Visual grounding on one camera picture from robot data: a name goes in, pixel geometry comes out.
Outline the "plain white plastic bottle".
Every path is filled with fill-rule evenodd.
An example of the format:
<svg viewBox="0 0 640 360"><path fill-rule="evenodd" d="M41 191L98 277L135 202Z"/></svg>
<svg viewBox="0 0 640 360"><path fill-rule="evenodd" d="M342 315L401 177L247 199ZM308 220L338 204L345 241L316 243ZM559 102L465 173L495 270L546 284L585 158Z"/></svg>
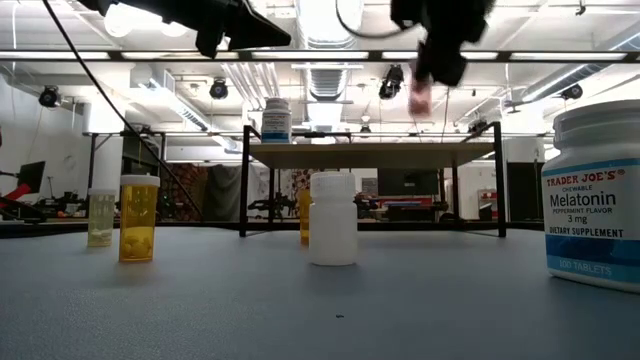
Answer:
<svg viewBox="0 0 640 360"><path fill-rule="evenodd" d="M318 172L311 176L309 260L319 266L349 266L358 253L355 176Z"/></svg>

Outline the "white brown circle-patterned cloth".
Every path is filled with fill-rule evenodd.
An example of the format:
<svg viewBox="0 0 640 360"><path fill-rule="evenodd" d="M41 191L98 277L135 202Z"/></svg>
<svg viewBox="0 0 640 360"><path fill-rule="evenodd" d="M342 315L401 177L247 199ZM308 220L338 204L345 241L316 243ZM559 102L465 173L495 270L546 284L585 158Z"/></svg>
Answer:
<svg viewBox="0 0 640 360"><path fill-rule="evenodd" d="M294 191L308 189L313 171L310 169L294 169L291 171L292 188Z"/></svg>

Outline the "black cabinet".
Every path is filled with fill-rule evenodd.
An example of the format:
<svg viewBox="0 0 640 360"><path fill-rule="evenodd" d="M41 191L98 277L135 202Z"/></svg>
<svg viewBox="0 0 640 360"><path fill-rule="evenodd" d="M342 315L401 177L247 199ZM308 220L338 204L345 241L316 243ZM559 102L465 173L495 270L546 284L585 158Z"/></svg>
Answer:
<svg viewBox="0 0 640 360"><path fill-rule="evenodd" d="M507 198L511 222L543 219L541 170L543 163L508 162Z"/></svg>

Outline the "amber pill bottle without cap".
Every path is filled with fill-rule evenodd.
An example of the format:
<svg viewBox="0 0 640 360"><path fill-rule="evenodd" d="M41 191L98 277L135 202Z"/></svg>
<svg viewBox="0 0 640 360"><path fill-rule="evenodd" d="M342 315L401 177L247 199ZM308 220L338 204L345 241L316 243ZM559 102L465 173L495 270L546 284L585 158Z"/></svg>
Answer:
<svg viewBox="0 0 640 360"><path fill-rule="evenodd" d="M312 203L310 190L302 189L298 195L299 221L300 221L300 243L309 246L309 210Z"/></svg>

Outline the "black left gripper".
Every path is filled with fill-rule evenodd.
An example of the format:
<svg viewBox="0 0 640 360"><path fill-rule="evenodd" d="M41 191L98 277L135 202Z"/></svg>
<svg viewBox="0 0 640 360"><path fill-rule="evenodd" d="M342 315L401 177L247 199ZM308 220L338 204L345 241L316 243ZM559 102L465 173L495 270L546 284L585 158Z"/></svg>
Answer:
<svg viewBox="0 0 640 360"><path fill-rule="evenodd" d="M195 45L206 57L215 58L224 35L229 50L289 46L288 32L255 10L249 0L198 0Z"/></svg>

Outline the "blue-grey table mat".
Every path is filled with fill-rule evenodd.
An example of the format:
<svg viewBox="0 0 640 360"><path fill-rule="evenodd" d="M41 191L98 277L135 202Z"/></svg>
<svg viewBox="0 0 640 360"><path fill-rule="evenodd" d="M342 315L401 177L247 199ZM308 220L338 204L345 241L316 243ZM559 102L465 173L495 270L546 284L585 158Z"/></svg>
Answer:
<svg viewBox="0 0 640 360"><path fill-rule="evenodd" d="M149 263L83 234L0 240L0 360L640 360L640 295L563 281L543 237L161 228Z"/></svg>

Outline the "brown patterned tapestry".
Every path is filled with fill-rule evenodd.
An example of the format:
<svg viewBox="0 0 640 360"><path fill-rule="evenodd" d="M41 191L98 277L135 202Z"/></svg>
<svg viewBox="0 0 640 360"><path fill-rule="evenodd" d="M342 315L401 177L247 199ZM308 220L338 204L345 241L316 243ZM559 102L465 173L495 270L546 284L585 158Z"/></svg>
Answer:
<svg viewBox="0 0 640 360"><path fill-rule="evenodd" d="M202 220L197 208L204 210L205 187L208 171L195 164L168 164L172 177L161 171L158 190L157 212L164 221L199 222Z"/></svg>

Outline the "white melatonin bottle blue label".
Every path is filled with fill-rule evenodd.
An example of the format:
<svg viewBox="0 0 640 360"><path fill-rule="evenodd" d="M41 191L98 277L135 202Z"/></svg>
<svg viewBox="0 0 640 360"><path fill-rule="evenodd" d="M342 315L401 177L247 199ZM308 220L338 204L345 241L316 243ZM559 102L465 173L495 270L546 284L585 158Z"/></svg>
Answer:
<svg viewBox="0 0 640 360"><path fill-rule="evenodd" d="M268 98L262 112L261 142L290 143L292 119L289 102L282 98Z"/></svg>
<svg viewBox="0 0 640 360"><path fill-rule="evenodd" d="M640 100L567 111L541 170L547 269L640 294Z"/></svg>

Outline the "wooden shelf black metal frame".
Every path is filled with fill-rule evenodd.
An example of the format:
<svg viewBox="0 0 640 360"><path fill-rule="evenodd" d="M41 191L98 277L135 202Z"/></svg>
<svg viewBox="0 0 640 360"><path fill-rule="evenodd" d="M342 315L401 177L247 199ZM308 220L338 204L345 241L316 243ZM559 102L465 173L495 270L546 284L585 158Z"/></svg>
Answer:
<svg viewBox="0 0 640 360"><path fill-rule="evenodd" d="M453 213L460 216L458 167L492 153L496 169L498 200L497 223L493 228L497 236L507 235L505 210L505 185L502 129L499 122L491 122L469 134L459 142L434 143L354 143L341 144L279 144L257 142L261 134L252 126L245 125L242 131L241 195L238 232L242 238L253 230L274 231L275 217L275 171L278 169L363 169L398 168L444 170L452 174ZM269 169L267 199L268 217L263 224L254 227L248 220L249 161L254 159Z"/></svg>

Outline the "amber pill bottle white cap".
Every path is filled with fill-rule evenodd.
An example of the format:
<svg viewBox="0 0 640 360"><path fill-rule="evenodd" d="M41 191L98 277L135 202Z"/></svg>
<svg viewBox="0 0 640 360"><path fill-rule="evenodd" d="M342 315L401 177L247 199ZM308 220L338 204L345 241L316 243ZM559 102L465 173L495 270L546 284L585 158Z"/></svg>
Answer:
<svg viewBox="0 0 640 360"><path fill-rule="evenodd" d="M119 261L151 261L160 178L152 175L122 175L120 185Z"/></svg>

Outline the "pale yellow bottle white cap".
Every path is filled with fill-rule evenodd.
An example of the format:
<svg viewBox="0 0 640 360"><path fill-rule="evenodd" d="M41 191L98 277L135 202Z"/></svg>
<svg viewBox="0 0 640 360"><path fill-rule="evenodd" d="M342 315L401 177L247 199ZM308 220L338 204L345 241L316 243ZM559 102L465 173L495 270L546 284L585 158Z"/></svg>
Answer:
<svg viewBox="0 0 640 360"><path fill-rule="evenodd" d="M94 189L88 191L88 247L108 247L112 242L116 191Z"/></svg>

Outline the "pink pill bottle white cap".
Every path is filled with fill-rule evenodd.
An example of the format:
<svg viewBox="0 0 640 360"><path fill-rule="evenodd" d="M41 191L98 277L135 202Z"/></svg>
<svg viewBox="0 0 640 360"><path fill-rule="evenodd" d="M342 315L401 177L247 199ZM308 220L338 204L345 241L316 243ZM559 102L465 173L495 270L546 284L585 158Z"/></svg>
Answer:
<svg viewBox="0 0 640 360"><path fill-rule="evenodd" d="M414 118L427 118L432 114L432 80L429 75L417 75L417 61L410 63L411 82L408 95L408 111Z"/></svg>

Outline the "small black monitor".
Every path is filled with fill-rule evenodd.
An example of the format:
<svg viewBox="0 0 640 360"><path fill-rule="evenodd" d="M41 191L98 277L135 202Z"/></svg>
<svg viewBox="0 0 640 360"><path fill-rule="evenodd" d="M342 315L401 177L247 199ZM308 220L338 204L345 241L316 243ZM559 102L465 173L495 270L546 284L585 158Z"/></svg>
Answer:
<svg viewBox="0 0 640 360"><path fill-rule="evenodd" d="M46 162L39 161L24 164L20 167L17 177L18 186L27 186L28 194L37 194L40 192Z"/></svg>

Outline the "dark grey curtain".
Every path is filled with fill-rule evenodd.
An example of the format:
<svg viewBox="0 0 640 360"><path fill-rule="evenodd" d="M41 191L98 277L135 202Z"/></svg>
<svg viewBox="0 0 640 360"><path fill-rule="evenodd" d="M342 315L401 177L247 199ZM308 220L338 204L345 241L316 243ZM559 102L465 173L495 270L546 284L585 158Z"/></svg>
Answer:
<svg viewBox="0 0 640 360"><path fill-rule="evenodd" d="M215 165L208 168L202 207L205 221L239 220L241 170L240 166Z"/></svg>

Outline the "black wide television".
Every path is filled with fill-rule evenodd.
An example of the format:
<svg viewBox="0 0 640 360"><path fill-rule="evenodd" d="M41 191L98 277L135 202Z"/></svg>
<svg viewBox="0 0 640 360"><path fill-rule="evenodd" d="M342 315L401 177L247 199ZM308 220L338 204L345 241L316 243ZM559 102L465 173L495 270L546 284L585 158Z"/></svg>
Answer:
<svg viewBox="0 0 640 360"><path fill-rule="evenodd" d="M380 196L427 196L439 194L437 170L378 169Z"/></svg>

